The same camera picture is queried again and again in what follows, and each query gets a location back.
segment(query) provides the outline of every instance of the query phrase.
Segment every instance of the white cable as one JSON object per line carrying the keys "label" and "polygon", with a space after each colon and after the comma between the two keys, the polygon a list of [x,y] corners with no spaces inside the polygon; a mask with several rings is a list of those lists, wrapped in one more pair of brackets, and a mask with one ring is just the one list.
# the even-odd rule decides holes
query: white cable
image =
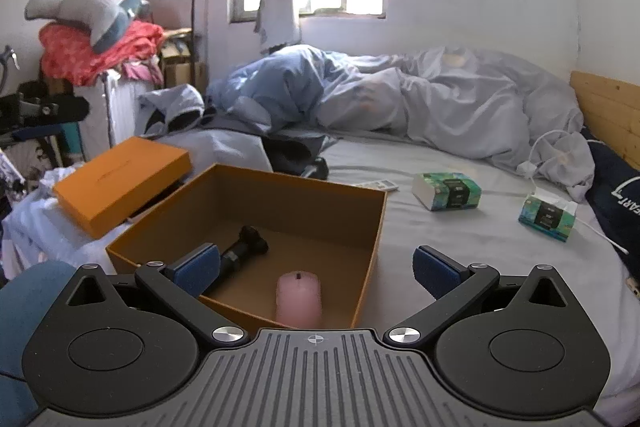
{"label": "white cable", "polygon": [[[536,145],[538,145],[538,143],[540,142],[540,140],[542,140],[545,136],[548,136],[549,134],[553,134],[555,132],[560,132],[562,134],[566,134],[567,136],[571,136],[571,133],[563,130],[563,129],[554,129],[552,131],[547,131],[546,133],[540,135],[538,137],[538,139],[533,142],[533,145],[531,146],[531,150],[529,152],[529,163],[531,165],[534,165],[534,163],[531,161],[531,159],[533,158],[533,151],[536,148]],[[531,180],[531,183],[533,183],[534,186],[534,190],[538,188],[538,186],[536,185],[536,182],[533,179],[533,176],[535,175],[536,171],[533,171],[533,173],[531,174],[531,176],[529,177],[529,179]],[[609,241],[614,247],[618,248],[621,252],[629,255],[629,251],[626,248],[621,247],[618,243],[616,243],[615,241],[612,241],[611,239],[609,239],[609,237],[607,237],[606,235],[604,235],[602,232],[598,232],[598,230],[595,229],[595,227],[592,227],[589,223],[587,223],[586,221],[581,220],[579,217],[575,218],[576,221],[582,223],[585,227],[587,227],[588,229],[591,229],[594,233],[596,233],[597,235],[599,235],[600,237],[602,237],[603,239],[606,239],[607,241]]]}

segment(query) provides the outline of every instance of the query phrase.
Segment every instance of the red blanket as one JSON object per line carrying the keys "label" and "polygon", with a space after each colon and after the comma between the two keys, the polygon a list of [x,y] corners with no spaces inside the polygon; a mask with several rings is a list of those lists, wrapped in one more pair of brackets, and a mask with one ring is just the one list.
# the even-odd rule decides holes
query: red blanket
{"label": "red blanket", "polygon": [[92,51],[87,33],[70,26],[47,24],[40,30],[40,42],[44,46],[42,71],[46,76],[88,86],[98,74],[125,60],[145,60],[155,55],[162,44],[162,28],[133,21],[123,38],[100,55]]}

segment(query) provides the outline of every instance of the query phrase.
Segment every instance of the green tissue package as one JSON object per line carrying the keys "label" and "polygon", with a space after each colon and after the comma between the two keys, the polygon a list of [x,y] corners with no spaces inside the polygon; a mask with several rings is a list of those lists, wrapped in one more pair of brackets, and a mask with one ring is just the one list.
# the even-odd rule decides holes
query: green tissue package
{"label": "green tissue package", "polygon": [[537,188],[524,201],[518,221],[563,243],[574,227],[578,204]]}
{"label": "green tissue package", "polygon": [[460,172],[426,172],[416,174],[414,195],[429,210],[476,208],[482,190]]}

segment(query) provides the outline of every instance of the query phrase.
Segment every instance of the gray ribbed plate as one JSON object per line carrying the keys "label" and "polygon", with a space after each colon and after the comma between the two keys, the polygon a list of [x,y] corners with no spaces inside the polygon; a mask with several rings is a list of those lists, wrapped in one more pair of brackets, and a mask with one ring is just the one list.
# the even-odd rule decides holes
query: gray ribbed plate
{"label": "gray ribbed plate", "polygon": [[[369,330],[262,330],[248,346],[210,353],[198,374],[153,409],[112,419],[44,410],[33,427],[398,426],[498,427],[449,395],[422,356],[380,345]],[[601,425],[588,412],[540,422]]]}

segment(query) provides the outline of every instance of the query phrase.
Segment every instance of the plush toy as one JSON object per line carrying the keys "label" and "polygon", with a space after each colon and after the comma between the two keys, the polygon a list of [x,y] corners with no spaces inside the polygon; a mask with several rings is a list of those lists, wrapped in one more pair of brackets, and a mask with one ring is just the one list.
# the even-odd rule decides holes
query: plush toy
{"label": "plush toy", "polygon": [[29,0],[24,18],[55,19],[87,29],[92,50],[101,54],[122,38],[132,20],[147,7],[144,0]]}

